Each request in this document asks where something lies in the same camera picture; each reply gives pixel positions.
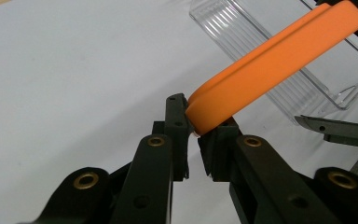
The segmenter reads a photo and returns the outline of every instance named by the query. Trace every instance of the white background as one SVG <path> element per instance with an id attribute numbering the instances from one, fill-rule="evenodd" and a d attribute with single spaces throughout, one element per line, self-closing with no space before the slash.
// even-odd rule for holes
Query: white background
<path id="1" fill-rule="evenodd" d="M 231 60 L 188 16 L 190 0 L 14 0 L 0 6 L 0 223 L 32 221 L 73 171 L 132 160 L 165 99 L 188 97 Z M 325 143 L 265 96 L 235 116 L 304 175 L 350 169 L 357 147 Z M 358 122 L 358 102 L 330 119 Z M 174 184 L 172 223 L 239 223 L 226 183 Z"/>

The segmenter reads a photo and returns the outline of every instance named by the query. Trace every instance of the black metal bracket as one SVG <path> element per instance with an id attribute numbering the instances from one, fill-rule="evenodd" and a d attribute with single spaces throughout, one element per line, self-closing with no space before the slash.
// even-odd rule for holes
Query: black metal bracket
<path id="1" fill-rule="evenodd" d="M 358 147 L 358 123 L 306 116 L 295 119 L 304 128 L 324 134 L 327 142 Z"/>
<path id="2" fill-rule="evenodd" d="M 68 175 L 33 224 L 171 223 L 172 183 L 188 178 L 192 132 L 183 94 L 167 98 L 131 163 L 109 175 Z M 207 175 L 230 182 L 241 223 L 358 223 L 358 176 L 324 168 L 309 179 L 293 171 L 263 138 L 242 135 L 233 118 L 199 139 Z"/>

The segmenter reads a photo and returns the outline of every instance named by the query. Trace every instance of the brass screw hole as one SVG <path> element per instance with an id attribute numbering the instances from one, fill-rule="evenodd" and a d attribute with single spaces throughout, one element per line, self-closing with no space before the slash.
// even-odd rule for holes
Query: brass screw hole
<path id="1" fill-rule="evenodd" d="M 327 177 L 331 182 L 344 189 L 357 188 L 357 182 L 352 177 L 342 174 L 341 172 L 331 171 L 330 173 L 328 173 Z"/>
<path id="2" fill-rule="evenodd" d="M 161 137 L 151 137 L 147 140 L 147 144 L 151 147 L 160 147 L 164 145 L 165 141 Z"/>
<path id="3" fill-rule="evenodd" d="M 246 137 L 243 142 L 248 145 L 249 147 L 260 147 L 261 146 L 261 141 L 258 140 L 257 138 L 253 138 L 253 137 Z"/>
<path id="4" fill-rule="evenodd" d="M 90 189 L 98 183 L 100 177 L 94 172 L 87 172 L 77 177 L 74 181 L 74 187 L 76 189 Z"/>

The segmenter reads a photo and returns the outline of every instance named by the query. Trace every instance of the orange foam object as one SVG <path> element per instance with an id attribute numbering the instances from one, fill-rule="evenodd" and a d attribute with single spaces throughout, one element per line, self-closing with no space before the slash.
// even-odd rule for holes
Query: orange foam object
<path id="1" fill-rule="evenodd" d="M 358 30 L 350 1 L 321 4 L 200 86 L 186 115 L 203 135 Z"/>

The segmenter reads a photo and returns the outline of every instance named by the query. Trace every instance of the clear plastic container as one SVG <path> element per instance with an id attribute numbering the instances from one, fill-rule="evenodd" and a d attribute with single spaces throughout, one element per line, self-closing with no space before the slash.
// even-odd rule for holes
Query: clear plastic container
<path id="1" fill-rule="evenodd" d="M 312 4 L 308 0 L 193 0 L 190 16 L 237 61 L 308 13 Z M 297 115 L 321 118 L 348 109 L 358 98 L 358 48 L 347 38 L 267 96 L 293 123 Z"/>

